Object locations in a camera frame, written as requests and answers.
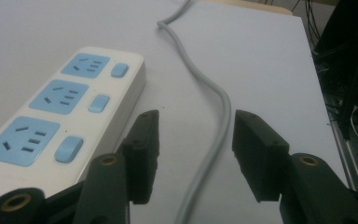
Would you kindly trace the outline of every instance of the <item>power strip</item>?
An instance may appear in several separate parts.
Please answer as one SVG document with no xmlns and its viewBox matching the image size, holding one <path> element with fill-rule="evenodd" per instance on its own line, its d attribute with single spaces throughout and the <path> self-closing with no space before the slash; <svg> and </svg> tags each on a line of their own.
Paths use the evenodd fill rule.
<svg viewBox="0 0 358 224">
<path fill-rule="evenodd" d="M 141 55 L 86 47 L 0 129 L 0 196 L 39 188 L 49 197 L 113 152 L 145 85 Z"/>
</svg>

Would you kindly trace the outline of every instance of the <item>cable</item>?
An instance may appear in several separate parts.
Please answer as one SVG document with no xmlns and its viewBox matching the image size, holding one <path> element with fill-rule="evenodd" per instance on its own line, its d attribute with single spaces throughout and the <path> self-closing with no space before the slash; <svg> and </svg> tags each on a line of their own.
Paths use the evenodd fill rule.
<svg viewBox="0 0 358 224">
<path fill-rule="evenodd" d="M 341 106 L 338 106 L 338 105 L 330 105 L 330 104 L 325 104 L 326 106 L 329 106 L 329 107 L 333 107 L 335 109 L 341 109 Z"/>
<path fill-rule="evenodd" d="M 357 107 L 355 107 L 355 108 L 353 109 L 352 113 L 351 113 L 351 126 L 352 126 L 352 128 L 353 128 L 354 133 L 355 133 L 356 136 L 358 137 L 358 132 L 357 132 L 356 128 L 354 127 L 353 119 L 352 119 L 353 114 L 354 114 L 354 112 L 355 112 L 356 110 L 357 110 Z"/>
<path fill-rule="evenodd" d="M 331 108 L 326 108 L 327 112 L 330 113 L 330 115 L 333 117 L 333 119 L 337 119 L 339 117 L 339 114 L 336 110 L 331 109 Z"/>
<path fill-rule="evenodd" d="M 300 2 L 300 0 L 297 0 L 297 2 L 296 2 L 296 4 L 295 4 L 295 6 L 292 8 L 292 12 L 295 10 L 295 8 L 297 7 L 297 5 L 298 5 L 298 3 Z"/>
<path fill-rule="evenodd" d="M 223 103 L 223 117 L 221 120 L 220 130 L 216 138 L 214 139 L 213 144 L 210 150 L 208 151 L 206 157 L 202 161 L 199 170 L 197 171 L 192 182 L 190 183 L 190 186 L 187 189 L 185 198 L 182 201 L 182 204 L 180 206 L 179 212 L 175 220 L 176 224 L 187 223 L 187 221 L 189 220 L 195 201 L 197 199 L 197 196 L 199 195 L 200 188 L 202 187 L 206 176 L 209 174 L 209 171 L 211 170 L 211 167 L 224 143 L 224 140 L 227 135 L 229 123 L 231 120 L 231 102 L 229 100 L 227 93 L 221 87 L 219 87 L 217 84 L 211 81 L 208 77 L 203 75 L 202 72 L 196 67 L 196 65 L 194 65 L 191 62 L 190 58 L 186 53 L 185 48 L 183 47 L 181 41 L 179 40 L 179 37 L 168 26 L 169 23 L 176 20 L 185 12 L 189 2 L 190 0 L 185 0 L 185 2 L 179 7 L 179 9 L 175 13 L 173 13 L 170 17 L 168 17 L 165 20 L 158 21 L 157 25 L 160 29 L 167 32 L 168 35 L 173 39 L 173 42 L 175 43 L 179 51 L 179 54 L 182 57 L 182 60 L 187 66 L 188 70 L 193 74 L 193 76 L 196 77 L 201 82 L 203 82 L 205 85 L 207 85 L 217 95 L 219 95 Z"/>
<path fill-rule="evenodd" d="M 310 34 L 310 42 L 312 43 L 313 47 L 316 46 L 315 41 L 313 40 L 313 36 L 319 40 L 321 38 L 318 28 L 316 26 L 315 17 L 313 15 L 313 1 L 312 0 L 305 0 L 305 9 L 307 13 L 307 25 L 308 31 Z"/>
</svg>

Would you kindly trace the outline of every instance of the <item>white desk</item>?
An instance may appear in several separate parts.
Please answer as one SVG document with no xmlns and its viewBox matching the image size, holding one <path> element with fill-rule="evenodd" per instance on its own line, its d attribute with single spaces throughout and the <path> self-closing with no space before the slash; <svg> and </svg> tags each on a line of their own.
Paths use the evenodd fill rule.
<svg viewBox="0 0 358 224">
<path fill-rule="evenodd" d="M 158 109 L 160 156 L 151 201 L 131 207 L 132 223 L 173 223 L 219 126 L 217 97 L 156 25 L 181 3 L 0 1 L 0 127 L 81 47 L 145 56 L 147 83 L 127 130 L 137 115 Z M 319 156 L 345 180 L 300 18 L 196 2 L 172 28 L 200 70 L 227 90 L 233 113 L 258 114 L 291 153 Z M 191 223 L 282 223 L 279 203 L 255 201 L 231 151 L 232 131 Z"/>
</svg>

